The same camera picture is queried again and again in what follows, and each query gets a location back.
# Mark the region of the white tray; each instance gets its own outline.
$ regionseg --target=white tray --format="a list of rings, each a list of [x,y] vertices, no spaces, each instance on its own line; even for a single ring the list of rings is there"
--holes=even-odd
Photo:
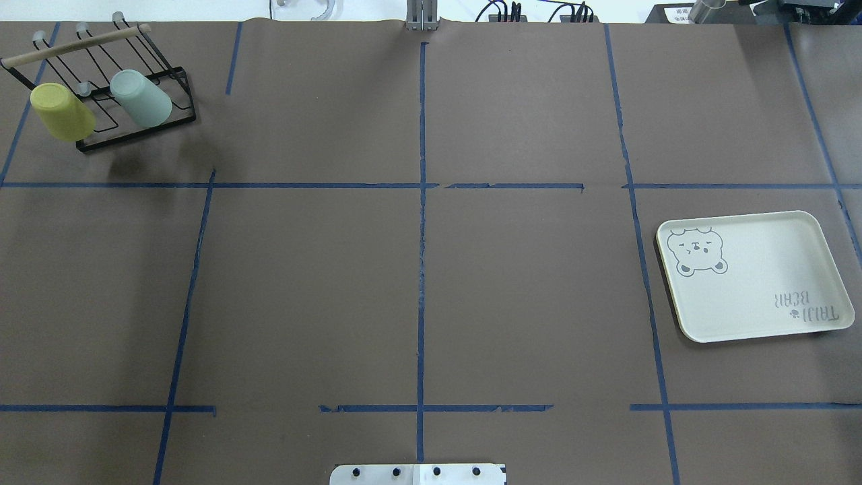
[[[679,327],[695,342],[853,324],[823,230],[807,212],[667,221],[656,242]]]

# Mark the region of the blue tape line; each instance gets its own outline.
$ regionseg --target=blue tape line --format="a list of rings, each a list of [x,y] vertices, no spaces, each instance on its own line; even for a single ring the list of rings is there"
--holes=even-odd
[[[177,344],[177,356],[173,362],[173,375],[171,377],[171,391],[168,393],[167,408],[165,412],[165,423],[162,425],[162,436],[159,443],[159,456],[156,458],[156,471],[153,477],[153,485],[159,485],[161,482],[162,468],[165,465],[165,451],[167,449],[167,439],[171,432],[171,419],[174,412],[174,402],[177,398],[177,385],[179,384],[179,371],[183,365],[183,351],[185,348],[185,337],[189,330],[189,318],[191,315],[191,298],[195,292],[197,283],[197,272],[201,265],[201,248],[203,247],[203,233],[207,229],[207,219],[209,217],[209,205],[213,198],[213,181],[216,178],[216,171],[213,170],[209,175],[209,188],[207,189],[207,198],[203,203],[203,215],[201,216],[201,229],[197,233],[197,247],[195,248],[195,260],[191,268],[191,277],[189,279],[189,291],[185,295],[185,310],[183,311],[183,325],[179,331],[179,343]]]
[[[451,184],[447,189],[578,189],[584,184]]]
[[[426,413],[544,413],[553,404],[427,404]]]
[[[230,58],[230,72],[228,72],[228,87],[224,93],[230,96],[230,90],[234,87],[234,70],[236,69],[236,57],[240,53],[240,38],[242,37],[242,22],[236,23],[236,37],[234,38],[234,55]]]
[[[439,184],[426,184],[436,187]],[[215,184],[217,189],[418,189],[422,184],[358,184],[346,183],[315,183],[315,182],[221,182]]]
[[[315,183],[315,182],[219,182],[216,189],[418,189],[422,184],[362,184],[362,183]],[[425,184],[427,188],[439,184]],[[9,182],[8,188],[65,188],[65,189],[206,189],[206,182]]]
[[[8,188],[35,189],[198,189],[209,184],[196,182],[10,182]]]
[[[415,413],[416,406],[412,404],[354,404],[345,406],[318,406],[321,413]]]
[[[415,413],[418,406],[411,404],[359,404],[336,406],[318,406],[321,413]],[[544,413],[553,408],[553,404],[426,404],[424,413]]]
[[[51,45],[57,40],[59,33],[59,22],[54,23],[54,30],[51,32]],[[42,74],[45,73],[46,62],[43,60],[39,66],[39,71],[36,73],[36,79],[33,84],[38,85],[42,80]],[[24,130],[24,124],[27,122],[27,114],[30,112],[30,98],[27,98],[27,103],[24,105],[24,112],[21,114],[21,120],[18,121],[18,128],[15,130],[15,136],[12,138],[12,144],[9,145],[9,152],[6,154],[6,161],[3,164],[3,171],[0,172],[0,187],[4,186],[6,174],[9,173],[9,166],[12,165],[12,158],[15,156],[15,151],[18,148],[18,141],[21,140],[21,132]]]
[[[419,47],[419,310],[416,342],[416,462],[425,461],[425,49]]]
[[[649,304],[650,327],[653,331],[653,355],[655,357],[656,375],[659,378],[659,393],[662,404],[667,404],[667,386],[665,384],[665,368],[661,362],[661,347],[659,346],[659,330],[655,322],[655,309],[653,308],[653,291],[650,287],[649,272],[647,271],[647,256],[644,252],[643,235],[640,231],[640,219],[638,218],[637,199],[634,196],[634,176],[632,165],[628,157],[626,137],[622,133],[622,104],[620,103],[620,90],[616,81],[616,67],[614,64],[614,49],[610,42],[610,29],[604,24],[604,40],[608,48],[608,65],[610,69],[610,82],[614,91],[614,105],[616,107],[616,122],[620,133],[620,147],[622,158],[626,161],[626,180],[628,182],[628,200],[632,207],[632,219],[634,221],[634,237],[638,244],[638,256],[640,257],[640,274],[646,290],[646,302]],[[667,452],[671,461],[671,475],[674,485],[679,485],[679,467],[677,464],[677,446],[673,439],[673,425],[671,423],[671,412],[664,410],[665,436],[667,438]]]
[[[838,197],[838,204],[841,212],[844,214],[844,224],[847,226],[847,231],[850,232],[850,240],[853,243],[853,250],[856,252],[856,259],[859,265],[862,266],[862,249],[859,247],[859,238],[856,234],[856,229],[853,228],[853,221],[850,218],[850,212],[847,210],[847,204],[844,202],[844,194],[841,193],[838,184],[838,175],[835,173],[835,167],[832,164],[832,157],[829,156],[829,150],[826,148],[826,141],[823,140],[823,133],[820,129],[820,122],[817,121],[817,115],[814,113],[814,105],[811,104],[808,87],[805,85],[803,72],[799,68],[799,59],[796,57],[796,48],[793,46],[793,36],[790,34],[790,25],[784,25],[784,38],[787,39],[787,48],[790,50],[790,59],[793,61],[793,70],[796,71],[796,79],[799,81],[799,87],[802,89],[803,98],[805,98],[805,107],[808,108],[811,124],[814,126],[815,135],[817,135],[817,143],[820,145],[820,151],[823,153],[823,160],[826,161],[826,167],[829,171],[829,178],[832,180],[832,185],[835,189],[835,195]]]
[[[0,413],[164,413],[167,406],[109,406],[103,404],[2,404]],[[212,413],[215,406],[178,406],[175,413]]]
[[[624,189],[782,189],[782,190],[833,190],[830,184],[626,184]]]
[[[766,411],[766,410],[806,410],[838,409],[862,411],[860,403],[839,402],[729,402],[729,403],[689,403],[689,404],[633,404],[632,411]]]

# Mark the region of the light green cup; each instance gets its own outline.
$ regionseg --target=light green cup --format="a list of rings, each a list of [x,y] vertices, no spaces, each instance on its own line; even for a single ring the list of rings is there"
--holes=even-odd
[[[153,81],[133,69],[124,69],[110,81],[110,92],[135,124],[152,128],[171,115],[171,98]]]

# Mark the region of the cup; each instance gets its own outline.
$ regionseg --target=cup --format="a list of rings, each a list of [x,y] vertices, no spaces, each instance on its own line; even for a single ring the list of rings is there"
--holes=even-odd
[[[715,23],[718,11],[727,3],[727,0],[696,0],[689,10],[689,20],[694,23]]]
[[[30,105],[48,133],[64,142],[83,140],[96,128],[96,115],[64,85],[37,85],[30,92]]]
[[[171,115],[171,98],[134,69],[124,69],[110,81],[110,92],[135,124],[152,128]]]

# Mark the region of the wooden handle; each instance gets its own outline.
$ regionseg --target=wooden handle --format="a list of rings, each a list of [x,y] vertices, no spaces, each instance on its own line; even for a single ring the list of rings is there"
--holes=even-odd
[[[49,57],[56,57],[58,55],[79,51],[87,47],[100,46],[102,44],[107,44],[108,42],[128,39],[129,37],[135,37],[136,35],[140,34],[148,34],[150,32],[153,32],[153,29],[150,27],[150,24],[142,23],[135,27],[128,27],[122,30],[108,32],[107,34],[96,35],[95,37],[82,39],[80,41],[72,42],[71,44],[65,44],[64,46],[54,46],[40,51],[28,52],[26,54],[17,55],[15,57],[9,57],[8,59],[0,59],[0,65],[3,65],[3,67],[6,68],[23,66],[31,62],[36,62],[37,60],[43,60]]]

